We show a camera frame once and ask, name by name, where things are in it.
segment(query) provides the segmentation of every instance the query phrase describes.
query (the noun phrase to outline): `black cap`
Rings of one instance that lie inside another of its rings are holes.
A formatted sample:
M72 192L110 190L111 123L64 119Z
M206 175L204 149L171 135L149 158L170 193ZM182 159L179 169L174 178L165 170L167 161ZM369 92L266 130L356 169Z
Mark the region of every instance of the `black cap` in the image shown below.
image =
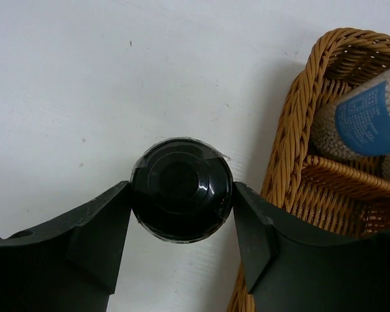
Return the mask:
M132 208L156 237L196 242L214 233L231 211L233 177L222 154L191 138L154 145L131 176Z

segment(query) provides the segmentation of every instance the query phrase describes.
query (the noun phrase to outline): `round black object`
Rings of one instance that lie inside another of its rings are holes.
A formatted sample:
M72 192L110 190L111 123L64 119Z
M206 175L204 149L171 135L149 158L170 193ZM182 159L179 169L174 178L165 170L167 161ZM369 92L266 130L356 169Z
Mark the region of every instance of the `round black object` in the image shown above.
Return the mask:
M191 138L150 148L131 176L132 208L156 237L196 242L213 234L231 211L233 176L222 155Z

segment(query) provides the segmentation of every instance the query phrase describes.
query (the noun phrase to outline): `white surface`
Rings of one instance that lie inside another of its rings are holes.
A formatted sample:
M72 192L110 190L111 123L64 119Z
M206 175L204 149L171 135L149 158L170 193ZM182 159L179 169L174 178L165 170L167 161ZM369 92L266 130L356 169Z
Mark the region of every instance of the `white surface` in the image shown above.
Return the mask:
M260 189L283 98L317 38L390 34L390 1L0 1L0 236L82 204L152 144L204 140ZM132 217L109 311L224 311L233 220L163 243Z

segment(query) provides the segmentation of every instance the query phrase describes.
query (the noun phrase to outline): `tabletop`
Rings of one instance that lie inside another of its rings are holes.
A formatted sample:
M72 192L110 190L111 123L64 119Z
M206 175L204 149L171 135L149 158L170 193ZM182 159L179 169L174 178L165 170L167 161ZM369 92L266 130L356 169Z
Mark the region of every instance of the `tabletop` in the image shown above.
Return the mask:
M0 237L129 179L170 137L260 190L289 85L337 27L390 34L390 1L0 1ZM239 261L232 217L176 245L132 216L108 311L225 311Z

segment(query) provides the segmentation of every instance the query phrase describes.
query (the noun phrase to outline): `wicker basket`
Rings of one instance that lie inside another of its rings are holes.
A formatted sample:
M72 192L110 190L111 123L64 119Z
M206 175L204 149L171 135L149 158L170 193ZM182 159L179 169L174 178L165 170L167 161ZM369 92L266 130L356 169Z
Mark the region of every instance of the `wicker basket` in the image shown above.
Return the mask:
M390 182L381 158L338 163L309 143L315 111L390 68L390 36L359 29L327 32L293 81L279 119L261 195L322 229L351 237L390 229ZM254 312L239 274L227 312Z

